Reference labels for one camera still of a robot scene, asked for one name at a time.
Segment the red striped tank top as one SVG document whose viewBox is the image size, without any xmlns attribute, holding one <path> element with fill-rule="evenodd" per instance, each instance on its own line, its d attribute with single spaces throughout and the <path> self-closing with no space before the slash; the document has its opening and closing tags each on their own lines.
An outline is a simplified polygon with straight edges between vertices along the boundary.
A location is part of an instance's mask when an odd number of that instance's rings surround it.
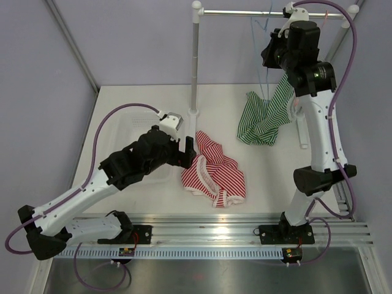
<svg viewBox="0 0 392 294">
<path fill-rule="evenodd" d="M 196 139 L 200 153 L 181 174 L 183 188 L 193 195 L 206 196 L 213 208 L 244 203 L 246 182 L 237 161 L 226 156 L 222 145 L 203 131 L 196 133 Z"/>
</svg>

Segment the green striped tank top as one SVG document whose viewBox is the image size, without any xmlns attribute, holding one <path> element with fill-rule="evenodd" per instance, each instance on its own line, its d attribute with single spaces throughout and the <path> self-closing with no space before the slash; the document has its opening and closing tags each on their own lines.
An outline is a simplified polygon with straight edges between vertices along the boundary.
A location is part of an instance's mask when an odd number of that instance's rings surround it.
<svg viewBox="0 0 392 294">
<path fill-rule="evenodd" d="M 236 137 L 247 145 L 273 146 L 279 128 L 295 120 L 295 92 L 285 73 L 272 98 L 263 99 L 254 91 L 246 93 L 246 104 L 238 123 Z"/>
</svg>

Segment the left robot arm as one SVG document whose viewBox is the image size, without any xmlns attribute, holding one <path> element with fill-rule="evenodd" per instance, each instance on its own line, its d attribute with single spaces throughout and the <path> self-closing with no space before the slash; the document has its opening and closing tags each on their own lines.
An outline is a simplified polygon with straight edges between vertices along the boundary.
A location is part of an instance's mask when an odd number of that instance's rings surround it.
<svg viewBox="0 0 392 294">
<path fill-rule="evenodd" d="M 185 150 L 180 151 L 178 141 L 152 126 L 137 141 L 103 160 L 86 183 L 40 207 L 25 205 L 18 210 L 32 253 L 46 260 L 78 243 L 129 244 L 134 240 L 134 225 L 125 212 L 95 219 L 76 217 L 165 164 L 190 168 L 195 157 L 192 137 L 186 137 Z"/>
</svg>

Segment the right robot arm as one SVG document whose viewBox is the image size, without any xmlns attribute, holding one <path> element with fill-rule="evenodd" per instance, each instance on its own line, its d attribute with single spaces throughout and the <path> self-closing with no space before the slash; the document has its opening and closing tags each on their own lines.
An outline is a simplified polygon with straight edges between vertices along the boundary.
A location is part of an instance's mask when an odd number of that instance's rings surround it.
<svg viewBox="0 0 392 294">
<path fill-rule="evenodd" d="M 356 176 L 342 150 L 333 98 L 333 66 L 319 60 L 320 28 L 313 21 L 288 21 L 271 33 L 262 51 L 263 66 L 282 69 L 294 88 L 306 118 L 311 143 L 311 164 L 293 172 L 296 191 L 276 225 L 258 228 L 263 245 L 314 244 L 309 214 L 313 205 L 336 183 Z"/>
</svg>

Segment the clear plastic basket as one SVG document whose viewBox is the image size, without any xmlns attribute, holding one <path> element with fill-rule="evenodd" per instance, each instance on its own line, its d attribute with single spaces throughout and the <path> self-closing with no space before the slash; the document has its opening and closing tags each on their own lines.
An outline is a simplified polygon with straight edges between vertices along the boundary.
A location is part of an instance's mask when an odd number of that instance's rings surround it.
<svg viewBox="0 0 392 294">
<path fill-rule="evenodd" d="M 115 115 L 116 127 L 112 133 L 109 159 L 114 159 L 120 165 L 121 173 L 126 176 L 136 176 L 136 184 L 166 183 L 173 167 L 164 164 L 146 174 L 143 163 L 131 154 L 131 144 L 138 141 L 140 136 L 159 125 L 159 118 L 153 111 L 124 112 Z"/>
</svg>

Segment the metal clothes rack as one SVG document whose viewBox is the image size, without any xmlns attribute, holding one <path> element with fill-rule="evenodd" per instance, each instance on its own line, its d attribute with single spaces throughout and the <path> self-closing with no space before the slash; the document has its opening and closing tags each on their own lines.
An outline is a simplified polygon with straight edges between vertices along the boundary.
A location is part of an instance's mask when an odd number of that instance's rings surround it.
<svg viewBox="0 0 392 294">
<path fill-rule="evenodd" d="M 193 1 L 192 3 L 192 78 L 191 78 L 191 92 L 190 92 L 190 109 L 188 110 L 189 126 L 187 127 L 186 134 L 195 137 L 197 131 L 197 117 L 199 114 L 197 108 L 197 95 L 198 95 L 198 48 L 199 48 L 199 31 L 200 19 L 202 16 L 236 16 L 236 17 L 259 17 L 259 18 L 282 18 L 282 12 L 269 11 L 246 11 L 246 10 L 208 10 L 202 7 L 200 1 Z M 323 13 L 310 13 L 310 18 L 324 19 L 325 12 Z M 329 13 L 328 19 L 342 20 L 341 27 L 338 30 L 335 40 L 332 42 L 325 60 L 331 62 L 338 52 L 339 47 L 342 45 L 349 29 L 350 23 L 345 19 L 345 15 L 341 13 Z"/>
</svg>

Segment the aluminium mounting rail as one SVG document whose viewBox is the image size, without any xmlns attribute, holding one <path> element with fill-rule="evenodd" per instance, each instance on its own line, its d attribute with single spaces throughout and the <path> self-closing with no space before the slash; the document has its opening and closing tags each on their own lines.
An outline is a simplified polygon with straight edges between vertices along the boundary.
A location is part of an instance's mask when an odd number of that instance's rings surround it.
<svg viewBox="0 0 392 294">
<path fill-rule="evenodd" d="M 294 203 L 293 184 L 247 185 L 244 203 L 213 208 L 204 195 L 185 190 L 179 179 L 165 183 L 133 184 L 87 208 L 77 206 L 65 222 L 87 242 L 106 236 L 101 218 L 124 211 L 134 224 L 150 225 L 153 246 L 251 246 L 260 243 L 259 225 L 276 224 Z"/>
</svg>

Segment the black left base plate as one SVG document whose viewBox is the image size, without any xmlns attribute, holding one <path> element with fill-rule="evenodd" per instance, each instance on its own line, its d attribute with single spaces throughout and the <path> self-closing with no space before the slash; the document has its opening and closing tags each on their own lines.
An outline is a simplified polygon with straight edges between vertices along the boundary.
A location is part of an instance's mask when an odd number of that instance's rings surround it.
<svg viewBox="0 0 392 294">
<path fill-rule="evenodd" d="M 151 244 L 153 227 L 151 225 L 134 225 L 129 232 L 121 232 L 113 239 L 98 239 L 98 244 Z"/>
</svg>

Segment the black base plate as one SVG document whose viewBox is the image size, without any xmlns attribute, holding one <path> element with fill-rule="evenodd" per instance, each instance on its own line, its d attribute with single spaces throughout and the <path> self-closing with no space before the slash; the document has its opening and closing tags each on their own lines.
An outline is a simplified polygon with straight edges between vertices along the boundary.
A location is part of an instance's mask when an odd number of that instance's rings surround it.
<svg viewBox="0 0 392 294">
<path fill-rule="evenodd" d="M 134 225 L 129 232 L 121 232 L 113 239 L 98 239 L 98 244 L 151 244 L 153 227 L 151 225 Z"/>
<path fill-rule="evenodd" d="M 309 224 L 287 228 L 282 225 L 260 225 L 257 230 L 263 245 L 315 244 L 313 230 Z"/>
</svg>

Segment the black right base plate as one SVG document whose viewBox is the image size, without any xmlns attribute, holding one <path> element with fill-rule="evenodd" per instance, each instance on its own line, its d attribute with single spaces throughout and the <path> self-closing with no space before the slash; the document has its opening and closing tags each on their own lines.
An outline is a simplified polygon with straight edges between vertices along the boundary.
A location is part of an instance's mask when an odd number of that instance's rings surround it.
<svg viewBox="0 0 392 294">
<path fill-rule="evenodd" d="M 287 228 L 282 225 L 260 225 L 257 230 L 263 245 L 315 244 L 313 230 L 309 224 Z"/>
</svg>

